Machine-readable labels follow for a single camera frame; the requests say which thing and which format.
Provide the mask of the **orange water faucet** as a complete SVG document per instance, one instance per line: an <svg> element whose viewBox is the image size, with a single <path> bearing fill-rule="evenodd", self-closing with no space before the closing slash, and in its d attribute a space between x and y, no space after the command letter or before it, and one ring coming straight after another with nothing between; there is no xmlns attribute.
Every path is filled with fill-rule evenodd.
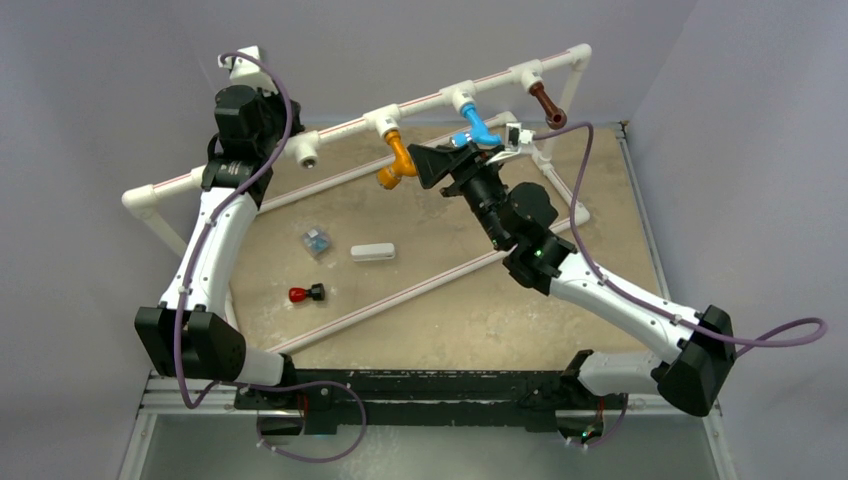
<svg viewBox="0 0 848 480"><path fill-rule="evenodd" d="M394 154L394 160L377 172L381 187L392 190L406 177L416 177L418 171L413 159L397 130L390 130L384 136L385 143Z"/></svg>

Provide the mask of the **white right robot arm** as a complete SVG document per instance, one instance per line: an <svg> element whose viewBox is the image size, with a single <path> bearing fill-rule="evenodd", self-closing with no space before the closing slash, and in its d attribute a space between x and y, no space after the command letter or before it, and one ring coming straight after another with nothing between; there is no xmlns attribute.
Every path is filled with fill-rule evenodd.
<svg viewBox="0 0 848 480"><path fill-rule="evenodd" d="M578 305L650 350L632 361L632 373L609 355L589 353L562 379L564 399L584 407L601 395L655 394L682 412L707 416L737 358L722 340L733 333L730 315L714 305L697 311L673 303L588 260L552 231L558 212L542 185L502 182L492 162L500 151L473 143L408 147L421 186L451 180L441 195L466 201L493 247L506 252L503 264L519 285Z"/></svg>

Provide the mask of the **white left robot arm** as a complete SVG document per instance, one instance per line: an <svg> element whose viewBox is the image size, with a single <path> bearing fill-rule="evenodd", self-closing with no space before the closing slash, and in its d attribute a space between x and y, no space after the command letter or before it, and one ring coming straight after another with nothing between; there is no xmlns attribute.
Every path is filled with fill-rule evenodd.
<svg viewBox="0 0 848 480"><path fill-rule="evenodd" d="M272 408L297 399L286 357L247 345L225 319L238 252L258 214L273 171L269 160L286 122L297 132L299 105L244 85L215 96L218 132L207 146L198 218L176 275L155 307L137 311L134 327L163 376L259 385Z"/></svg>

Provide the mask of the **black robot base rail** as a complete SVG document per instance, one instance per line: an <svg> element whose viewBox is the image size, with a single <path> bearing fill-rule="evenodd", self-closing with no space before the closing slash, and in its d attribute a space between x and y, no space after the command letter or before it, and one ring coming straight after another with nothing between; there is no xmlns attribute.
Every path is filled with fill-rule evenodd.
<svg viewBox="0 0 848 480"><path fill-rule="evenodd" d="M520 427L531 433L599 435L621 394L590 393L571 370L297 369L294 392L252 387L237 393L238 410L300 414L307 434L338 427Z"/></svg>

